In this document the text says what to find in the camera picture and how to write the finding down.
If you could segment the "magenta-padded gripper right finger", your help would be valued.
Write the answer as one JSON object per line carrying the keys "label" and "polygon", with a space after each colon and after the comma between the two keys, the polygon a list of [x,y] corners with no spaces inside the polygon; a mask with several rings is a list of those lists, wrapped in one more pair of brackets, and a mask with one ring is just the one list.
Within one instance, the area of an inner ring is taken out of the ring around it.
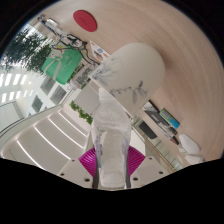
{"label": "magenta-padded gripper right finger", "polygon": [[129,147],[126,183],[129,189],[143,187],[166,175],[165,168],[153,156],[146,157],[134,147]]}

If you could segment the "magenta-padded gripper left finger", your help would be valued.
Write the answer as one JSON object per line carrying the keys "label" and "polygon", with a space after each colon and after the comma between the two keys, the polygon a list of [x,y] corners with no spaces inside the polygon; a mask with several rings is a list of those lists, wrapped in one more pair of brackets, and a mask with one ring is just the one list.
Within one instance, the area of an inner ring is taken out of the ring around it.
{"label": "magenta-padded gripper left finger", "polygon": [[99,173],[94,148],[79,158],[72,158],[59,171],[58,176],[84,188],[97,189]]}

